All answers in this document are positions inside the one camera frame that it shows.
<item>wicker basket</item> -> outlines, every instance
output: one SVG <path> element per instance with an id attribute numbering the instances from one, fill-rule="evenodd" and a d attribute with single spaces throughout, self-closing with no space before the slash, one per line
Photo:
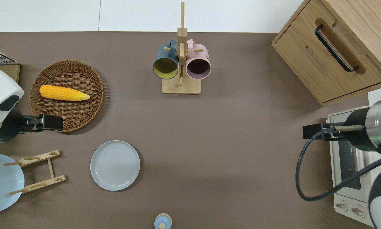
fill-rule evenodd
<path id="1" fill-rule="evenodd" d="M 80 90 L 90 96 L 83 101 L 52 100 L 41 96 L 42 85 L 54 85 Z M 32 84 L 29 103 L 34 115 L 47 114 L 63 118 L 64 129 L 70 132 L 87 125 L 98 113 L 104 88 L 100 76 L 89 65 L 75 60 L 54 63 L 38 75 Z"/>

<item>wooden mug tree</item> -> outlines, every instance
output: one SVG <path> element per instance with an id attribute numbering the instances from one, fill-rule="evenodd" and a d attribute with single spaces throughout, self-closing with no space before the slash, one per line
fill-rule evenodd
<path id="1" fill-rule="evenodd" d="M 202 80 L 195 80 L 186 75 L 186 53 L 188 52 L 187 29 L 184 23 L 185 3 L 181 3 L 181 27 L 178 28 L 178 74 L 170 80 L 163 80 L 162 91 L 165 94 L 199 94 L 202 92 Z"/>

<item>black drawer handle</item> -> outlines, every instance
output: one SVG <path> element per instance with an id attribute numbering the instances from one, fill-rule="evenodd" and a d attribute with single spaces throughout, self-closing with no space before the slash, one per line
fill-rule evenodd
<path id="1" fill-rule="evenodd" d="M 346 64 L 346 62 L 339 56 L 339 54 L 333 49 L 333 47 L 329 44 L 329 42 L 322 36 L 319 29 L 322 28 L 322 24 L 318 26 L 315 30 L 316 37 L 322 42 L 322 44 L 325 46 L 325 48 L 332 54 L 332 56 L 335 58 L 335 60 L 342 66 L 342 68 L 347 71 L 348 73 L 352 71 L 356 71 L 359 67 L 350 68 L 349 65 Z"/>

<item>brown tabletop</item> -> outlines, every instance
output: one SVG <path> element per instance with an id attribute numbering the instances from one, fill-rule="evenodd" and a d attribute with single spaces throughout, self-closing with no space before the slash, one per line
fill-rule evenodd
<path id="1" fill-rule="evenodd" d="M 39 72 L 75 59 L 106 86 L 96 118 L 73 134 L 18 135 L 0 144 L 15 160 L 59 149 L 52 164 L 67 181 L 22 194 L 0 212 L 0 228 L 154 228 L 162 212 L 172 228 L 369 228 L 336 213 L 333 198 L 310 203 L 295 189 L 305 140 L 301 127 L 368 105 L 367 95 L 321 107 L 271 46 L 274 33 L 188 33 L 209 50 L 211 75 L 199 95 L 164 94 L 152 71 L 159 45 L 174 32 L 0 33 L 0 52 L 22 64 L 17 104 L 31 115 Z M 100 188 L 90 160 L 103 143 L 131 144 L 140 174 L 123 191 Z M 50 178 L 47 163 L 25 168 L 26 184 Z M 308 195 L 331 188 L 329 144 L 315 142 L 301 170 Z"/>

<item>corn cob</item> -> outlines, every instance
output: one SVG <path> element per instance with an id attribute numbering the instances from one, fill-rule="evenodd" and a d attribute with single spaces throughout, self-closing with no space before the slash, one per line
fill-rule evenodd
<path id="1" fill-rule="evenodd" d="M 42 85 L 39 93 L 45 98 L 54 100 L 82 101 L 90 99 L 90 96 L 71 88 L 52 85 Z"/>

